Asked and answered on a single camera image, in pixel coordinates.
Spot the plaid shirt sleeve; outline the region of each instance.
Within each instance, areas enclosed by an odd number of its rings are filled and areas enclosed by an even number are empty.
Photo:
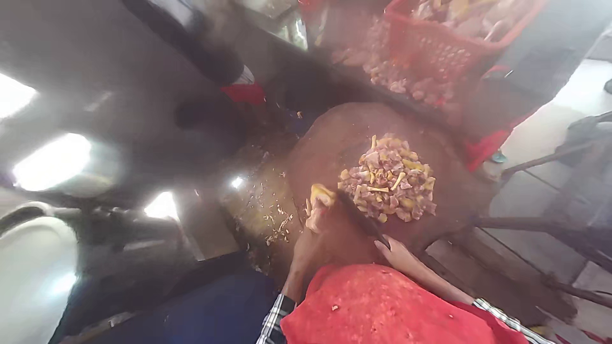
[[[544,339],[542,336],[533,332],[532,330],[524,327],[523,325],[521,325],[521,323],[518,320],[507,316],[504,312],[493,307],[491,304],[489,304],[487,301],[483,299],[474,300],[474,303],[472,305],[482,310],[486,310],[487,312],[493,314],[497,319],[503,321],[506,325],[508,325],[509,328],[516,330],[518,332],[521,332],[529,343],[554,344],[553,342]]]
[[[278,294],[272,309],[264,318],[264,323],[261,326],[261,333],[256,344],[281,344],[286,343],[285,335],[280,329],[280,320],[293,312],[296,308],[296,302]]]

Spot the chopped chicken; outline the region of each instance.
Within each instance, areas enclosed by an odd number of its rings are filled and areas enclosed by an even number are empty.
[[[338,188],[353,196],[357,208],[369,217],[387,222],[388,215],[395,214],[408,222],[419,220],[424,212],[435,215],[432,174],[407,141],[387,133],[379,140],[372,137],[359,166],[340,173]]]

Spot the chopping block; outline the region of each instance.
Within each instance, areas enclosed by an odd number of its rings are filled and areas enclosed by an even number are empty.
[[[433,124],[413,114],[399,114],[380,103],[334,107],[315,121],[289,154],[289,186],[297,208],[305,208],[312,184],[336,189],[340,172],[358,166],[359,157],[371,146],[372,136],[380,138],[386,133],[407,141],[420,161],[431,166],[436,177],[435,216],[425,214],[420,220],[404,222],[390,215],[386,223],[380,224],[383,233],[404,243],[418,256],[435,240],[469,225],[474,214],[487,209],[495,193],[491,184],[467,170],[451,137]],[[371,240],[368,244],[374,247]],[[338,241],[335,245],[346,247],[348,242]],[[347,251],[362,250],[365,246],[362,243]]]

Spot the dark pants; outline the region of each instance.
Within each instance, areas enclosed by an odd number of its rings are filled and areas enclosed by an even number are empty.
[[[272,280],[259,272],[228,275],[129,319],[88,344],[255,343],[275,297]]]

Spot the knife blade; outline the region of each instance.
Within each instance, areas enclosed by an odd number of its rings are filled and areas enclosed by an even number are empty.
[[[365,216],[364,213],[357,208],[357,205],[353,203],[353,200],[346,192],[338,190],[336,193],[338,195],[338,199],[344,205],[346,212],[349,215],[349,219],[351,219],[353,224],[358,226],[363,232],[365,232],[365,234],[375,237],[376,240],[382,242],[390,250],[391,245],[383,236],[376,222],[374,222],[373,219]]]

